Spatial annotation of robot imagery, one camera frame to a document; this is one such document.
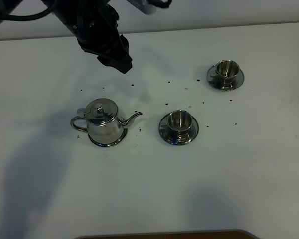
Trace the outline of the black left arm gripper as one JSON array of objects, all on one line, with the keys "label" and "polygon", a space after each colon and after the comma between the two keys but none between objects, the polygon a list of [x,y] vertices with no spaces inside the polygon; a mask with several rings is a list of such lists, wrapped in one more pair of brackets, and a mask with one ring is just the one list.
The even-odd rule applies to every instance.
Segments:
[{"label": "black left arm gripper", "polygon": [[60,0],[53,13],[84,52],[125,74],[132,68],[129,42],[117,30],[119,15],[107,0]]}]

